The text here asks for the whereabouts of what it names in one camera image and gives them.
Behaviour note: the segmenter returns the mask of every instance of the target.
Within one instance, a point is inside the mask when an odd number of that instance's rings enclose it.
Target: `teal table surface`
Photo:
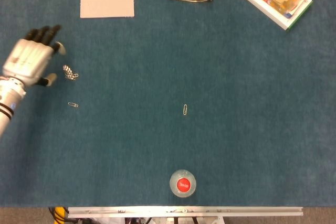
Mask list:
[[[44,25],[67,49],[0,140],[1,206],[336,206],[335,0],[289,32],[246,0],[134,8],[80,19],[80,0],[0,0],[0,62]],[[177,169],[193,196],[170,191]]]

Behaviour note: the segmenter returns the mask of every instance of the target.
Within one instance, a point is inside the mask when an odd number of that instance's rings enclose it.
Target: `yellow cable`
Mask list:
[[[59,215],[61,215],[63,218],[65,218],[65,210],[63,207],[56,207],[55,212],[57,212]]]

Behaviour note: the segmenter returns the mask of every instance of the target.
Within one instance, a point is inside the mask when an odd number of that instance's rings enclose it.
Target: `wire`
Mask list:
[[[151,220],[152,220],[152,217],[149,218],[149,219],[146,221],[146,224],[148,224],[149,222],[151,222]]]
[[[79,219],[69,219],[66,217],[63,217],[62,215],[60,215],[55,208],[48,208],[49,212],[51,213],[51,215],[53,216],[54,220],[59,223],[60,221],[62,222],[72,222],[72,223],[77,223],[79,221]]]
[[[197,218],[193,217],[194,224],[198,224]]]

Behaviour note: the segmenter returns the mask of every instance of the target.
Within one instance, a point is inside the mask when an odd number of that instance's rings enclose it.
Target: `robotic hand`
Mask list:
[[[41,75],[54,53],[62,49],[65,54],[61,43],[49,45],[60,28],[57,25],[51,29],[48,26],[32,29],[16,43],[7,58],[3,66],[4,76],[0,78],[0,136],[24,98],[25,88],[34,84],[50,86],[56,80],[54,73],[45,78]]]

